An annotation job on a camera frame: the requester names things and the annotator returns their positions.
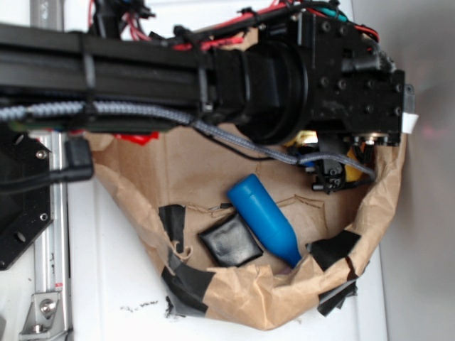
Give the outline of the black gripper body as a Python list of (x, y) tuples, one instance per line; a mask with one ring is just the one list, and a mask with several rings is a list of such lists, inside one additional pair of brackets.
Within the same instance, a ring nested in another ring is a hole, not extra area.
[(307, 72), (303, 129), (400, 145), (414, 88), (375, 40), (352, 23), (304, 14), (298, 45)]

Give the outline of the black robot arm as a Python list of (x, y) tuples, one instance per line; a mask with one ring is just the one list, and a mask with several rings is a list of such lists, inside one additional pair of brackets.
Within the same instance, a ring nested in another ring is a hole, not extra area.
[(158, 104), (232, 123), (257, 144), (303, 130), (396, 146), (415, 110), (405, 74), (353, 23), (280, 9), (149, 42), (1, 27), (1, 120), (147, 134), (170, 119), (102, 109)]

